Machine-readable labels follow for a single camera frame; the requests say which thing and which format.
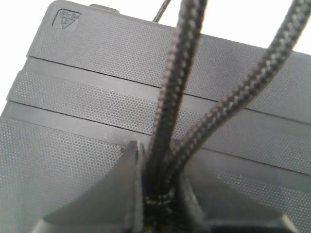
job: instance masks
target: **dotted texture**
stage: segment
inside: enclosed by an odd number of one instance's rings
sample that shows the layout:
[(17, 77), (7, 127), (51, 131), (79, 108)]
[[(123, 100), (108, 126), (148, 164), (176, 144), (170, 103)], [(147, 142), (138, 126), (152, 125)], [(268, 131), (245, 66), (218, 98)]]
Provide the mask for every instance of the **dotted texture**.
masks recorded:
[[(82, 14), (75, 32), (52, 27), (61, 8)], [(29, 56), (160, 86), (172, 28), (59, 1), (47, 11)], [(264, 49), (202, 36), (186, 93), (219, 100)], [(293, 53), (278, 77), (248, 108), (311, 123), (311, 58)]]
[(122, 148), (0, 117), (0, 232), (29, 232), (81, 195), (117, 162)]
[(310, 232), (311, 194), (242, 176), (215, 171), (213, 173), (239, 192), (286, 213), (299, 232)]
[[(83, 119), (151, 134), (156, 103), (59, 78), (20, 72), (8, 100)], [(181, 109), (174, 131), (180, 139), (202, 114)], [(205, 147), (254, 161), (311, 174), (311, 138), (254, 124), (241, 112)]]

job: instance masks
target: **nylon sleeved cable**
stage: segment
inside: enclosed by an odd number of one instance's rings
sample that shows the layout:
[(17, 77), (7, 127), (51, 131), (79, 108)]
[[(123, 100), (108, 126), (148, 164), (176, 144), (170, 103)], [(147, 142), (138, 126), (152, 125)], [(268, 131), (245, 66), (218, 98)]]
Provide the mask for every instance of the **nylon sleeved cable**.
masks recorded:
[(164, 0), (163, 4), (161, 5), (159, 11), (157, 12), (153, 22), (158, 23), (162, 17), (162, 15), (164, 14), (166, 8), (168, 7), (168, 5), (170, 4), (171, 0)]
[(224, 123), (242, 110), (281, 70), (310, 17), (311, 0), (294, 0), (272, 43), (258, 63), (233, 91), (205, 114), (167, 156), (161, 171), (162, 193), (201, 145)]
[(169, 147), (179, 106), (200, 38), (207, 0), (182, 0), (159, 93), (153, 133), (143, 170), (145, 192), (153, 193)]

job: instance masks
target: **white background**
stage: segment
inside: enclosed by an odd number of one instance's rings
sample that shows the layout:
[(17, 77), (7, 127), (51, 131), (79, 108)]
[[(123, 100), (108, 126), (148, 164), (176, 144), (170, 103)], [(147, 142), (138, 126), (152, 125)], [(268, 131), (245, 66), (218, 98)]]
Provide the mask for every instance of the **white background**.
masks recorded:
[[(123, 15), (152, 20), (163, 0), (73, 0), (115, 8)], [(1, 1), (0, 112), (51, 0)], [(172, 0), (160, 23), (175, 26), (181, 0)], [(209, 0), (202, 33), (268, 47), (291, 0)], [(309, 21), (295, 51), (311, 54)]]

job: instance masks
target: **black plastic case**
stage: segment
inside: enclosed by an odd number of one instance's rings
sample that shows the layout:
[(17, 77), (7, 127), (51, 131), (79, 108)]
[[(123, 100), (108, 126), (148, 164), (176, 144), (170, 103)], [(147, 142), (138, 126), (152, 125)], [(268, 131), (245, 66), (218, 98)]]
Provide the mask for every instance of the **black plastic case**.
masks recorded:
[[(148, 145), (173, 29), (55, 1), (0, 118), (0, 232), (28, 232), (92, 187), (129, 141)], [(174, 138), (233, 88), (264, 49), (204, 35)], [(242, 193), (311, 229), (311, 58), (271, 85), (197, 153)]]

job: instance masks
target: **thin black wire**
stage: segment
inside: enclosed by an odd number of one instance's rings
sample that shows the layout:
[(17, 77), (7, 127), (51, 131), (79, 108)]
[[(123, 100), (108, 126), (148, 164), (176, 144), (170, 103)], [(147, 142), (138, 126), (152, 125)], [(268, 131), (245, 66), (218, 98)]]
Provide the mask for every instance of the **thin black wire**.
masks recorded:
[(155, 193), (162, 161), (170, 141), (190, 73), (207, 0), (182, 0), (177, 27), (160, 89), (153, 133), (146, 152), (143, 181), (146, 195)]
[(168, 5), (170, 4), (171, 0), (164, 0), (162, 6), (160, 7), (159, 11), (157, 12), (153, 22), (158, 23), (162, 17), (162, 15), (164, 14), (166, 8), (168, 7)]
[(306, 26), (310, 12), (311, 0), (292, 2), (271, 45), (245, 79), (205, 114), (165, 158), (167, 163), (163, 164), (160, 176), (162, 193), (171, 190), (175, 178), (201, 145), (277, 75)]

